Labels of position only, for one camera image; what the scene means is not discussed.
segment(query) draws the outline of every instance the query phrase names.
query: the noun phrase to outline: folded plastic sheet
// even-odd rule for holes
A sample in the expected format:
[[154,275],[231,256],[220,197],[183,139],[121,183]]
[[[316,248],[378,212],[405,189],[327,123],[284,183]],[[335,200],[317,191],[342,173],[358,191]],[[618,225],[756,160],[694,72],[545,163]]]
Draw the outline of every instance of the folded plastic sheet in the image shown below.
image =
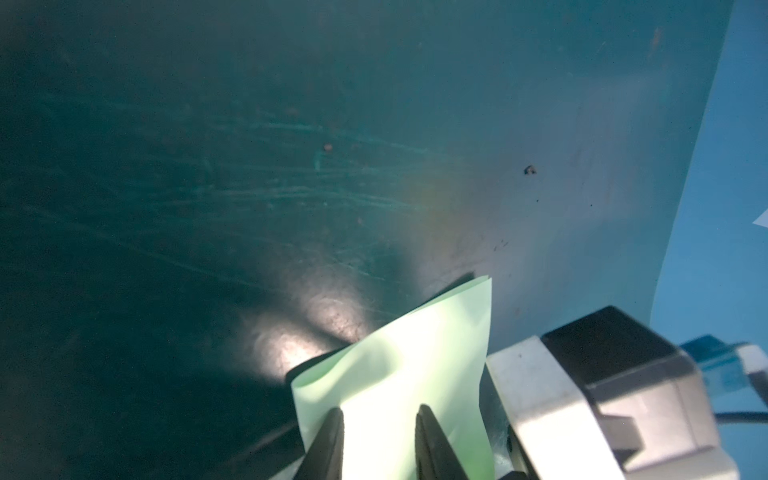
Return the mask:
[[344,412],[344,480],[413,479],[415,418],[429,405],[471,480],[494,478],[479,408],[491,279],[437,297],[297,376],[305,449],[326,413]]

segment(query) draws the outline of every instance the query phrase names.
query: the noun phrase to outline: black cable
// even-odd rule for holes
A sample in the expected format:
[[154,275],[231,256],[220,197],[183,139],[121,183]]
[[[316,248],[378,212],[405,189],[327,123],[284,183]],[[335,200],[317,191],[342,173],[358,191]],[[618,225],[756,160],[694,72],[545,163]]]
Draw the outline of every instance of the black cable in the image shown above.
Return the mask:
[[720,425],[727,425],[729,423],[768,423],[768,412],[716,413],[715,419]]

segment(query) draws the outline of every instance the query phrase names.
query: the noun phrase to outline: blue wall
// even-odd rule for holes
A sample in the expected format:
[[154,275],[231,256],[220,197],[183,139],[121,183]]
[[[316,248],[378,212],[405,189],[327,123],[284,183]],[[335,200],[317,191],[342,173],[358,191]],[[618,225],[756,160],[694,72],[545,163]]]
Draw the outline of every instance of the blue wall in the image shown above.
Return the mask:
[[[768,2],[737,0],[659,278],[651,325],[768,349]],[[752,391],[716,411],[764,410]],[[721,428],[746,480],[768,472],[768,426]]]

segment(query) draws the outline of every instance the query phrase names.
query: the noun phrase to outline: teal surface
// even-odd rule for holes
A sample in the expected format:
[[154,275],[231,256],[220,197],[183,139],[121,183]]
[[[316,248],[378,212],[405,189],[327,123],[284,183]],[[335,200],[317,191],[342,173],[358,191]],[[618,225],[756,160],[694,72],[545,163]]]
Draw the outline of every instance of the teal surface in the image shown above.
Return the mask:
[[491,352],[647,320],[730,4],[5,2],[3,478],[268,478],[473,272]]

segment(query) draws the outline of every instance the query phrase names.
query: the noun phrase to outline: white paper corner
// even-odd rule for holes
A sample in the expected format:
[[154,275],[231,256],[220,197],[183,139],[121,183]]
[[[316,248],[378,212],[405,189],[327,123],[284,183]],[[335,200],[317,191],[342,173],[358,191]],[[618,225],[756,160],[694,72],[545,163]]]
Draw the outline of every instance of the white paper corner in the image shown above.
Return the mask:
[[757,220],[753,221],[752,223],[755,225],[760,225],[761,227],[768,228],[768,210],[766,210],[757,218]]

